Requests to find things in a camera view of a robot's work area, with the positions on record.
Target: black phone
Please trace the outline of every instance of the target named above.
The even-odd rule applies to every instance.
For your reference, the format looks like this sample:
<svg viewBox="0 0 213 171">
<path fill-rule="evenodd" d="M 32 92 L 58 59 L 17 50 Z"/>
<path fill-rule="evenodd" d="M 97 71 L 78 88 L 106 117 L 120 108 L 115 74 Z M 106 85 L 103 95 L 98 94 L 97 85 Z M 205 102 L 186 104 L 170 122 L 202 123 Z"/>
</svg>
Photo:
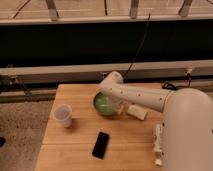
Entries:
<svg viewBox="0 0 213 171">
<path fill-rule="evenodd" d="M 94 157 L 98 157 L 100 159 L 103 159 L 104 153 L 106 151 L 106 147 L 109 140 L 109 134 L 104 132 L 99 132 L 98 138 L 96 140 L 92 155 Z"/>
</svg>

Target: white cup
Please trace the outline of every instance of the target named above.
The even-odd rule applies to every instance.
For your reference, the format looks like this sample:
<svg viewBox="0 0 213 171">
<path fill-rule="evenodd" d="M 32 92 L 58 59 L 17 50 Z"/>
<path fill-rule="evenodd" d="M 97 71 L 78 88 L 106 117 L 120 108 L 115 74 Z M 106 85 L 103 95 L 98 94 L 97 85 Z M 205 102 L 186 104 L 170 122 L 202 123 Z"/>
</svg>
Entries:
<svg viewBox="0 0 213 171">
<path fill-rule="evenodd" d="M 72 124 L 72 108 L 70 105 L 62 104 L 55 108 L 52 113 L 53 118 L 60 122 L 64 127 Z"/>
</svg>

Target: black wall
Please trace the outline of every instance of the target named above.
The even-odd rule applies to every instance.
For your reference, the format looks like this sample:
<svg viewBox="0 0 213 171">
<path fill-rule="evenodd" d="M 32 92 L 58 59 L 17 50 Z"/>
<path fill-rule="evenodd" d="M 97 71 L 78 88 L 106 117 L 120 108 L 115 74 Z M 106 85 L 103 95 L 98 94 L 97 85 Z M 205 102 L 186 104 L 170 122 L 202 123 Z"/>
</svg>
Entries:
<svg viewBox="0 0 213 171">
<path fill-rule="evenodd" d="M 0 26 L 0 67 L 130 62 L 146 22 Z M 213 59 L 213 20 L 150 22 L 138 62 Z"/>
</svg>

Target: black cable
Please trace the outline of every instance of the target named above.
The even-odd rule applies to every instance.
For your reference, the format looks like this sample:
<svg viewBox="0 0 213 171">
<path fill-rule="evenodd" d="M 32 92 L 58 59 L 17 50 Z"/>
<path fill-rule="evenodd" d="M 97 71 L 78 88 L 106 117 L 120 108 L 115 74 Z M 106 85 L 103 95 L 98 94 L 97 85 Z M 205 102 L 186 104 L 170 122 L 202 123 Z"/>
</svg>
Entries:
<svg viewBox="0 0 213 171">
<path fill-rule="evenodd" d="M 31 1 L 31 0 L 27 0 L 27 1 L 17 10 L 17 12 L 13 15 L 13 19 L 15 19 L 15 18 L 19 15 L 19 13 L 21 12 L 21 10 L 23 10 L 23 8 L 24 8 L 27 4 L 29 4 L 30 1 Z"/>
<path fill-rule="evenodd" d="M 178 90 L 178 88 L 170 83 L 170 82 L 165 82 L 163 85 L 162 85 L 162 89 L 168 89 L 168 90 Z"/>
<path fill-rule="evenodd" d="M 192 82 L 192 77 L 191 77 L 191 74 L 187 74 L 187 77 L 188 77 L 188 80 L 189 80 L 189 82 L 188 82 L 188 87 L 190 87 L 191 86 L 191 82 Z"/>
<path fill-rule="evenodd" d="M 213 5 L 213 2 L 210 0 L 206 0 L 209 4 Z"/>
<path fill-rule="evenodd" d="M 149 13 L 149 16 L 147 18 L 147 22 L 146 22 L 146 28 L 145 28 L 145 31 L 144 31 L 144 35 L 143 35 L 143 38 L 141 40 L 141 43 L 136 51 L 136 54 L 135 54 L 135 57 L 133 58 L 129 68 L 127 69 L 127 71 L 123 74 L 123 78 L 125 78 L 127 76 L 127 74 L 129 73 L 129 71 L 131 70 L 132 66 L 134 65 L 140 51 L 142 50 L 143 46 L 144 46 L 144 43 L 145 43 L 145 40 L 146 40 L 146 37 L 147 37 L 147 33 L 148 33 L 148 29 L 149 29 L 149 21 L 150 21 L 150 17 L 151 17 L 151 14 Z"/>
</svg>

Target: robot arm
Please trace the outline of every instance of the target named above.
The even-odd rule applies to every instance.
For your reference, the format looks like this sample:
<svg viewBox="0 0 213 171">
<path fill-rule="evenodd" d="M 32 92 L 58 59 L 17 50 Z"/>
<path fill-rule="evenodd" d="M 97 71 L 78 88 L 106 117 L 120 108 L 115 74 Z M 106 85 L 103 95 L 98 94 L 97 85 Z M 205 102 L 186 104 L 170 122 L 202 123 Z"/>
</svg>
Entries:
<svg viewBox="0 0 213 171">
<path fill-rule="evenodd" d="M 163 112 L 170 90 L 151 89 L 123 85 L 123 78 L 118 72 L 111 72 L 100 83 L 101 92 L 109 97 L 127 100 Z"/>
<path fill-rule="evenodd" d="M 192 88 L 173 92 L 122 84 L 122 76 L 112 72 L 100 89 L 110 99 L 163 112 L 163 171 L 213 171 L 213 101 L 208 95 Z"/>
</svg>

